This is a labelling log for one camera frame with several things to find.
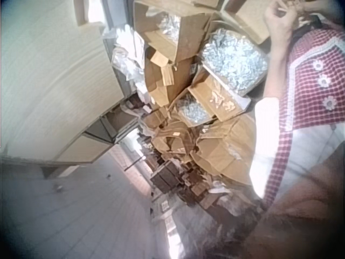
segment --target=bright light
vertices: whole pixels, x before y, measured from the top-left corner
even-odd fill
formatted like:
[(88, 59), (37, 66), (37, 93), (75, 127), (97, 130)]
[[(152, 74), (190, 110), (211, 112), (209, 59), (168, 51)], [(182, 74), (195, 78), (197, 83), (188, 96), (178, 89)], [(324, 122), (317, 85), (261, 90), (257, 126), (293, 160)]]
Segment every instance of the bright light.
[(105, 24), (105, 16), (103, 12), (103, 6), (101, 0), (89, 0), (88, 6), (88, 22), (89, 23), (96, 23), (101, 22)]
[(169, 246), (169, 255), (171, 259), (178, 259), (180, 252), (179, 250), (179, 246)]

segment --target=tiled floor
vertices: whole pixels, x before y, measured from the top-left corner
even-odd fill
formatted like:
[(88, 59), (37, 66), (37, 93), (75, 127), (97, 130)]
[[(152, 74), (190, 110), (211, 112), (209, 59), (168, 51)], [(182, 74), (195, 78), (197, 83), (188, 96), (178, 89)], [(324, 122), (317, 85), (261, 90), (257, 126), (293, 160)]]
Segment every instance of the tiled floor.
[(1, 231), (20, 258), (152, 258), (150, 186), (109, 153), (66, 178), (12, 165), (1, 176)]

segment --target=cardboard box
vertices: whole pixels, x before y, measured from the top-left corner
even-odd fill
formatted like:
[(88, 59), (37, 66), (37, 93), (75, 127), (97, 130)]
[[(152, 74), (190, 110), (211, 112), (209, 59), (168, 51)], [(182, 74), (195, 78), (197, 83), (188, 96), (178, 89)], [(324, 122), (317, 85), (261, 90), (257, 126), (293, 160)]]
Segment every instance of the cardboard box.
[(194, 148), (195, 137), (187, 125), (181, 121), (172, 121), (158, 131), (151, 140), (155, 148), (165, 153), (188, 155)]
[(195, 6), (205, 6), (220, 10), (223, 6), (224, 0), (190, 0)]
[(147, 90), (159, 106), (169, 105), (187, 86), (194, 75), (193, 58), (175, 65), (153, 48), (148, 48), (145, 62)]
[(210, 186), (206, 182), (199, 182), (195, 184), (190, 190), (196, 195), (200, 196), (206, 192)]
[(270, 36), (264, 21), (264, 13), (270, 2), (271, 0), (229, 0), (224, 10), (259, 45)]
[(221, 193), (207, 193), (199, 204), (203, 209), (209, 209), (222, 195)]
[[(147, 14), (149, 9), (158, 13), (150, 16)], [(208, 8), (195, 7), (178, 0), (136, 0), (134, 28), (150, 46), (177, 63), (198, 54), (205, 36), (205, 26), (212, 13)], [(178, 43), (174, 43), (158, 27), (166, 14), (181, 18)]]
[(176, 119), (176, 120), (180, 120), (182, 122), (184, 122), (188, 127), (192, 128), (192, 127), (196, 127), (196, 126), (199, 126), (199, 125), (202, 125), (202, 124), (205, 124), (205, 123), (208, 123), (208, 122), (211, 122), (214, 120), (214, 113), (212, 112), (211, 109), (209, 109), (207, 106), (203, 106), (201, 105), (201, 108), (203, 108), (205, 110), (205, 112), (209, 115), (208, 118), (206, 118), (205, 120), (203, 121), (199, 121), (199, 122), (194, 122), (194, 121), (191, 121), (189, 118), (187, 118), (184, 113), (182, 111), (179, 111), (176, 107), (176, 104), (177, 102), (184, 98), (186, 94), (190, 94), (193, 98), (194, 96), (191, 94), (191, 92), (189, 91), (189, 88), (186, 88), (185, 90), (182, 91), (182, 93), (180, 93), (176, 98), (175, 100), (171, 103), (168, 111), (170, 112), (170, 115), (172, 118)]
[[(246, 36), (248, 38), (248, 40), (251, 40), (248, 33), (242, 27), (238, 26), (238, 24), (232, 23), (229, 20), (225, 20), (224, 18), (222, 18), (218, 14), (214, 14), (211, 17), (211, 19), (207, 25), (207, 33), (205, 36), (205, 42), (204, 43), (206, 44), (209, 41), (212, 33), (216, 32), (218, 29), (221, 29), (221, 28), (228, 30), (228, 31), (231, 31), (235, 36), (238, 36), (238, 37)], [(252, 43), (253, 43), (254, 48), (256, 48), (256, 50), (258, 52), (260, 52), (263, 56), (266, 56), (266, 54), (254, 42), (252, 42)], [(223, 85), (226, 88), (229, 88), (229, 87), (231, 88), (231, 84), (228, 82), (228, 80), (225, 77), (222, 77), (222, 76), (214, 73), (213, 70), (210, 69), (210, 66), (205, 61), (203, 61), (203, 66), (205, 69), (207, 69), (212, 74), (213, 77), (215, 77), (220, 82), (221, 85)], [(258, 86), (264, 80), (266, 75), (267, 75), (267, 72), (263, 72), (258, 77), (258, 79), (248, 89), (242, 90), (238, 94), (235, 93), (234, 91), (230, 91), (231, 95), (233, 97), (235, 97), (235, 96), (246, 97), (246, 94), (249, 93), (250, 91), (252, 91), (256, 86)]]
[(242, 98), (236, 94), (233, 94), (233, 97), (204, 67), (199, 69), (188, 90), (206, 110), (211, 110), (220, 121), (229, 120), (243, 113), (251, 102), (250, 98)]
[(256, 129), (247, 114), (225, 122), (216, 122), (197, 139), (198, 152), (191, 152), (194, 162), (209, 174), (223, 174), (250, 185), (249, 170), (254, 156)]
[[(208, 120), (195, 123), (177, 110), (176, 103), (188, 93), (190, 93), (208, 113)], [(171, 112), (173, 118), (183, 121), (188, 127), (196, 127), (213, 121), (214, 116), (220, 121), (226, 121), (238, 116), (246, 111), (250, 102), (251, 99), (248, 97), (240, 97), (235, 93), (231, 94), (228, 92), (220, 82), (202, 66), (198, 70), (192, 85), (176, 97), (168, 110)]]
[(167, 110), (164, 107), (161, 107), (143, 117), (142, 120), (150, 130), (154, 131), (166, 120), (167, 117)]

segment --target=small box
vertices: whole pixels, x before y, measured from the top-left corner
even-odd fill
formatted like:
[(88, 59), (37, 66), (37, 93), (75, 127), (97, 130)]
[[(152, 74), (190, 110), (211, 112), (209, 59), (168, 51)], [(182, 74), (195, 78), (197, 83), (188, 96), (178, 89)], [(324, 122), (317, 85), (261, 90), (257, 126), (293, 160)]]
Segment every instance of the small box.
[[(173, 63), (177, 63), (198, 54), (205, 36), (205, 26), (212, 13), (211, 9), (196, 7), (179, 0), (136, 0), (134, 27), (150, 46)], [(163, 34), (158, 27), (166, 15), (180, 17), (177, 43)]]
[(175, 65), (158, 51), (149, 47), (145, 61), (145, 83), (151, 98), (159, 106), (169, 105), (193, 78), (194, 59), (185, 59)]
[(256, 44), (260, 45), (270, 36), (264, 14), (271, 1), (229, 0), (224, 10)]

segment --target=person's hand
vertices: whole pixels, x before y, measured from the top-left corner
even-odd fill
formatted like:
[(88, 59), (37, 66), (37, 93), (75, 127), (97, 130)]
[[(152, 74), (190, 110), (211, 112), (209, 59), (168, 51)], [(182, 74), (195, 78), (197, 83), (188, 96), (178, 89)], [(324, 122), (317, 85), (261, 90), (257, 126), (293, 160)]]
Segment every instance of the person's hand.
[(297, 10), (294, 4), (289, 3), (287, 5), (282, 0), (272, 0), (265, 11), (265, 22), (271, 35), (272, 51), (286, 52), (291, 42)]
[(335, 23), (343, 22), (343, 12), (336, 0), (315, 0), (311, 2), (301, 2), (300, 6), (304, 12), (317, 12), (324, 15)]

